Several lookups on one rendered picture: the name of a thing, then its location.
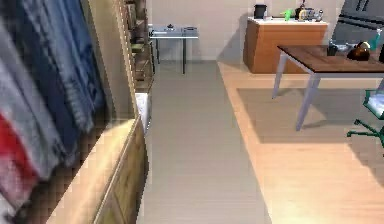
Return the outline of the red hanging garment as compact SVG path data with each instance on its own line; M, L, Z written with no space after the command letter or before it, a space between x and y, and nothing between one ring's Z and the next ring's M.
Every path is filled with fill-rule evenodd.
M24 146L0 114L0 190L15 207L23 205L38 181Z

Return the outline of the yellow round appliance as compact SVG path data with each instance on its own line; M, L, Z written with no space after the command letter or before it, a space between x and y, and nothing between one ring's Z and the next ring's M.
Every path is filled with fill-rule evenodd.
M315 10L313 8L297 8L295 19L298 21L310 21L314 18Z

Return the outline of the green office chair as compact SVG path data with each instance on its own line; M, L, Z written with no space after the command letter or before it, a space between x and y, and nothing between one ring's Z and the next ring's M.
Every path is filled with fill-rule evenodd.
M363 106L378 120L384 121L384 90L366 89ZM366 132L350 130L346 133L347 137L352 135L375 137L380 140L381 146L384 148L384 125L377 130L361 119L356 119L354 124L363 126Z

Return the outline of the grey fridge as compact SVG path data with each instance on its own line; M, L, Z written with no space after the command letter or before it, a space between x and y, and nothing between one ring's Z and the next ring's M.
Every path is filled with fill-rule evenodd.
M384 35L384 0L345 0L331 41L335 44L371 41L378 29Z

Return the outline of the pale wood wardrobe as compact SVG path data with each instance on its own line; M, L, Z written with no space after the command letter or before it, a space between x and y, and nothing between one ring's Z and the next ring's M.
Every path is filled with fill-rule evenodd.
M82 0L108 105L108 125L46 224L137 224L148 157L135 98L124 0Z

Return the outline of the brown wooden dining table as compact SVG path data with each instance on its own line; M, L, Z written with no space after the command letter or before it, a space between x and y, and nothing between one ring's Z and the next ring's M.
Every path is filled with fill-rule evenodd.
M323 45L282 45L278 46L278 49L280 50L280 57L272 98L278 94L287 60L309 74L304 99L296 121L297 131L303 125L322 78L381 78L377 89L384 90L384 64L375 58L370 58L368 61L354 61L344 55L328 56L327 47Z

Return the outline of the dark brown round kettle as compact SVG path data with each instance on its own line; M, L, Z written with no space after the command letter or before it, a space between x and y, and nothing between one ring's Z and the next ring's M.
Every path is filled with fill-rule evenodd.
M368 61L371 45L367 42L359 42L347 54L347 58L355 61Z

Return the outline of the wooden bookshelf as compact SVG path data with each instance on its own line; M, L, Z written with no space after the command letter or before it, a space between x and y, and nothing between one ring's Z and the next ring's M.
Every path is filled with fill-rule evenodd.
M146 0L123 0L128 26L131 67L136 92L149 93L154 81L153 45L149 35Z

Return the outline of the black pot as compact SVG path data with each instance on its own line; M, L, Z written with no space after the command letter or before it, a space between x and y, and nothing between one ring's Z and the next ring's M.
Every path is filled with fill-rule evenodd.
M267 6L265 4L254 5L254 18L263 19L267 13Z

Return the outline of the teal bottle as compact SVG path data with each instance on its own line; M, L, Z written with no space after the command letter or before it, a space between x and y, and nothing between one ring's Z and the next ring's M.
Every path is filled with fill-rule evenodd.
M370 40L369 44L370 44L370 49L371 50L375 50L378 46L378 43L380 41L380 38L381 38L381 32L382 32L382 29L381 28L378 28L376 30L376 35L373 39Z

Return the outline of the grey hanging garment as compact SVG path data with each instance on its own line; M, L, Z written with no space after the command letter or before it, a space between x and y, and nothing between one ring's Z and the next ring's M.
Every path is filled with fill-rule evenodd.
M60 163L64 147L37 87L0 20L0 112L11 123L42 179Z

